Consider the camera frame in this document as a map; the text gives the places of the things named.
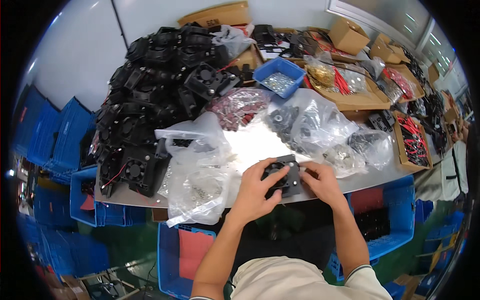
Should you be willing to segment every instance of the box flap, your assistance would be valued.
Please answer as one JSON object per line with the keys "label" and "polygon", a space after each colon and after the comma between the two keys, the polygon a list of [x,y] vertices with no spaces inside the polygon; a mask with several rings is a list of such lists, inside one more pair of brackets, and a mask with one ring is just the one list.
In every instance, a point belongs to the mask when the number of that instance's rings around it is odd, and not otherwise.
{"label": "box flap", "polygon": [[202,27],[213,27],[222,24],[242,25],[252,21],[248,13],[248,2],[239,1],[226,3],[192,12],[180,18],[177,22],[180,26],[186,23],[197,22]]}

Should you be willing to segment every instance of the white shirt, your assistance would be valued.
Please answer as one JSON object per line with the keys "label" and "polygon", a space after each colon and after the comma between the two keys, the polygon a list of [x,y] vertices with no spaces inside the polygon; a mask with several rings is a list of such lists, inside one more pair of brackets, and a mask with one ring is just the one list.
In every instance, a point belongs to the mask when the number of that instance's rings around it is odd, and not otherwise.
{"label": "white shirt", "polygon": [[286,256],[250,260],[239,267],[232,282],[232,300],[392,299],[369,265],[356,268],[345,286],[338,287],[329,285],[315,265]]}

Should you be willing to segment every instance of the hand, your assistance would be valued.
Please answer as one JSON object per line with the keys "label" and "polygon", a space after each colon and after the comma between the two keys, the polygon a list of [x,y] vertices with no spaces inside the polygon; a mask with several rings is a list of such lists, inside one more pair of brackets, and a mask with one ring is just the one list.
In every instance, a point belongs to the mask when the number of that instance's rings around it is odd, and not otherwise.
{"label": "hand", "polygon": [[320,200],[330,205],[331,208],[347,204],[330,166],[312,161],[300,163],[300,166],[307,168],[306,172],[300,172],[300,177]]}
{"label": "hand", "polygon": [[237,199],[227,215],[229,220],[245,226],[248,222],[270,213],[282,200],[281,189],[276,190],[268,200],[265,199],[268,189],[282,179],[290,169],[289,166],[285,166],[280,171],[261,180],[265,168],[274,162],[276,162],[276,158],[267,158],[254,164],[243,173]]}

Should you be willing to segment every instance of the plastic bag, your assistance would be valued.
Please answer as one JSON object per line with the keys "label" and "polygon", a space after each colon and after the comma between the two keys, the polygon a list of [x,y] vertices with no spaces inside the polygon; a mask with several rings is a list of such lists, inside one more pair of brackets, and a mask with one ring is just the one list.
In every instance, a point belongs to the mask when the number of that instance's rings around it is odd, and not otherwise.
{"label": "plastic bag", "polygon": [[172,164],[168,188],[168,227],[179,223],[213,225],[225,209],[227,167],[193,167]]}
{"label": "plastic bag", "polygon": [[371,60],[364,60],[359,62],[359,65],[365,68],[368,73],[370,73],[370,76],[373,78],[374,81],[378,80],[380,74],[382,74],[382,71],[385,68],[385,62],[377,56],[374,56]]}
{"label": "plastic bag", "polygon": [[233,88],[224,96],[214,98],[205,107],[206,111],[215,113],[220,126],[229,131],[237,131],[247,125],[260,110],[267,108],[272,91],[253,87]]}
{"label": "plastic bag", "polygon": [[346,144],[333,146],[323,154],[324,162],[331,165],[337,178],[344,178],[355,173],[368,173],[365,159]]}
{"label": "plastic bag", "polygon": [[311,158],[344,143],[358,130],[333,102],[304,88],[299,88],[281,108],[271,112],[266,122],[293,151]]}
{"label": "plastic bag", "polygon": [[381,130],[361,129],[348,138],[348,145],[377,170],[382,170],[394,156],[392,137]]}
{"label": "plastic bag", "polygon": [[335,71],[332,66],[325,64],[310,55],[304,55],[303,60],[307,63],[306,68],[309,76],[317,81],[315,82],[316,85],[320,85],[327,89],[333,89],[335,87]]}
{"label": "plastic bag", "polygon": [[166,138],[165,148],[182,165],[225,166],[231,154],[216,115],[209,111],[195,121],[155,129],[155,137]]}
{"label": "plastic bag", "polygon": [[225,45],[228,51],[228,59],[232,60],[245,51],[250,44],[256,43],[252,38],[246,36],[243,30],[230,25],[222,25],[220,32],[212,33],[214,45]]}

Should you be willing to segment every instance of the green floor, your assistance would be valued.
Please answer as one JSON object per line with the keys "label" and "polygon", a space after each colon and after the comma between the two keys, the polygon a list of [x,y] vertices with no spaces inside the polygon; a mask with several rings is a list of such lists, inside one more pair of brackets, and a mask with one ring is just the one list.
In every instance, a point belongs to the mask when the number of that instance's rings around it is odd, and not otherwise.
{"label": "green floor", "polygon": [[[412,241],[380,258],[379,263],[373,268],[381,284],[394,280],[402,273],[409,274],[415,271],[417,263],[415,255],[421,254],[427,233],[432,227],[441,224],[443,217],[449,213],[452,205],[452,202],[438,201],[425,224],[415,224],[415,235]],[[150,219],[150,216],[151,211],[148,209],[147,219]],[[111,267],[125,266],[117,272],[120,279],[140,287],[146,284],[148,278],[149,285],[153,289],[158,289],[156,278],[157,226],[158,223],[152,221],[132,227],[106,226],[98,228],[79,223],[79,231],[82,234],[91,234],[96,240],[106,244]],[[329,269],[325,270],[324,277],[330,284],[343,285],[343,281],[337,282]],[[168,299],[169,297],[165,295],[165,297],[153,298]]]}

